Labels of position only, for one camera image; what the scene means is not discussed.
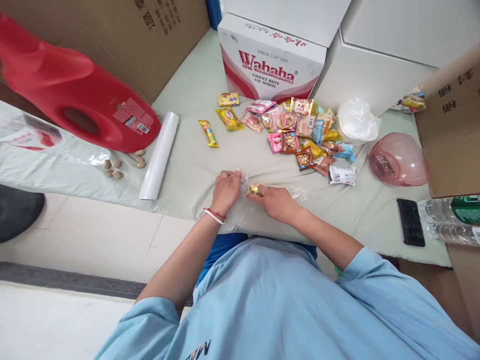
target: barcode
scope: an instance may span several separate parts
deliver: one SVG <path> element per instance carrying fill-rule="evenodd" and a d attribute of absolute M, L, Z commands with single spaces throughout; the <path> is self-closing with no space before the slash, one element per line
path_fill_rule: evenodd
<path fill-rule="evenodd" d="M 148 127 L 146 127 L 145 125 L 143 125 L 142 123 L 139 123 L 137 128 L 139 128 L 140 131 L 142 131 L 145 134 L 150 131 L 150 129 Z"/>

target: light blue t-shirt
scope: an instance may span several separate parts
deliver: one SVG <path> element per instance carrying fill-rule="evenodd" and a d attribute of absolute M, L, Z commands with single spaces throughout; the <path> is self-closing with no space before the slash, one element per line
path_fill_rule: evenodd
<path fill-rule="evenodd" d="M 302 247 L 257 237 L 193 297 L 182 322 L 166 298 L 139 301 L 97 359 L 480 359 L 423 286 L 367 248 L 334 283 Z"/>

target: smartphone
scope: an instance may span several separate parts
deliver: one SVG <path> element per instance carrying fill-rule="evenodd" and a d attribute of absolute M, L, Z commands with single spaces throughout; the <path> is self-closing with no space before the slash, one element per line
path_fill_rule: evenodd
<path fill-rule="evenodd" d="M 424 247 L 424 231 L 422 230 L 417 203 L 406 199 L 397 199 L 396 202 L 398 210 L 400 210 L 403 242 L 407 245 Z"/>

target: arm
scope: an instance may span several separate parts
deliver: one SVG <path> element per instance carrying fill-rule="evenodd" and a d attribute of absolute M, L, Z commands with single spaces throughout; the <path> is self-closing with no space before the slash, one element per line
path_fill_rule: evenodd
<path fill-rule="evenodd" d="M 242 173 L 222 171 L 216 177 L 210 209 L 227 216 L 240 192 Z M 169 299 L 180 314 L 195 287 L 220 224 L 204 214 L 168 260 L 145 286 L 136 302 L 152 297 Z"/>
<path fill-rule="evenodd" d="M 310 239 L 340 270 L 344 270 L 364 247 L 350 235 L 319 219 L 298 205 L 287 189 L 258 187 L 262 196 L 248 198 L 263 206 L 273 219 L 288 224 Z"/>

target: pink plastic bowl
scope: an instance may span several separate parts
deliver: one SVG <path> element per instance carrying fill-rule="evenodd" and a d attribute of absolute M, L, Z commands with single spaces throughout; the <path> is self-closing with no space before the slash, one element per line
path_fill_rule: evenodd
<path fill-rule="evenodd" d="M 430 163 L 423 149 L 406 133 L 392 132 L 371 149 L 370 168 L 383 182 L 412 187 L 426 184 Z"/>

